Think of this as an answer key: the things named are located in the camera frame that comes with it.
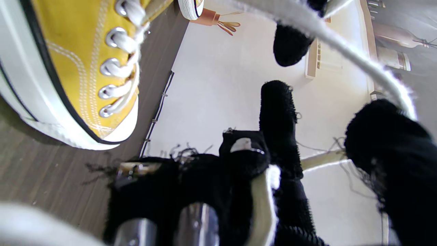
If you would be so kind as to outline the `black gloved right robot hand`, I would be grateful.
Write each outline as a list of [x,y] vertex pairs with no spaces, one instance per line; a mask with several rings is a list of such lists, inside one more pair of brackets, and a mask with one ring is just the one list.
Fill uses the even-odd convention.
[[[295,138],[292,89],[261,87],[258,131],[229,129],[218,156],[186,148],[176,157],[133,159],[113,169],[103,241],[139,243],[140,222],[157,229],[155,246],[174,246],[197,224],[185,208],[207,205],[217,216],[220,246],[324,246],[317,236]],[[377,196],[402,246],[436,245],[436,144],[386,99],[366,104],[350,121],[345,153]]]

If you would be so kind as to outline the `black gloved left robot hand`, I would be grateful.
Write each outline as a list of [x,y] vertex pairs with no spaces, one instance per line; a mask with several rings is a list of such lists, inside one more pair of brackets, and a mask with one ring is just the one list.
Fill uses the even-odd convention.
[[278,65],[293,66],[308,52],[315,37],[296,29],[291,19],[303,23],[310,11],[323,18],[327,8],[326,0],[289,0],[288,10],[277,22],[273,41],[273,54]]

